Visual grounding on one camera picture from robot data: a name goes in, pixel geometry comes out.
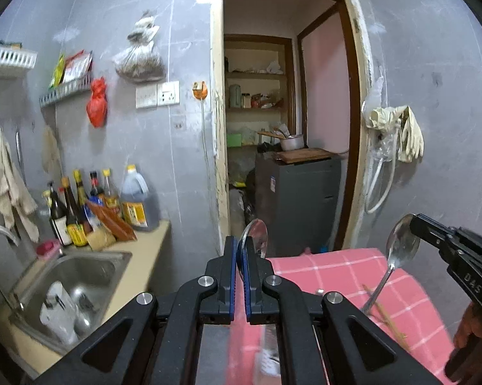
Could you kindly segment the right hand orange glove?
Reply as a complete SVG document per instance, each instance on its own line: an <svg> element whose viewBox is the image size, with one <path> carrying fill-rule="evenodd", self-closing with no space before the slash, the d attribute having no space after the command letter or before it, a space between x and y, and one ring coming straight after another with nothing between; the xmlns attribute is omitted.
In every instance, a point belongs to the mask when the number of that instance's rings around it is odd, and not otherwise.
<svg viewBox="0 0 482 385"><path fill-rule="evenodd" d="M482 309L470 303L453 339L459 384L482 384Z"/></svg>

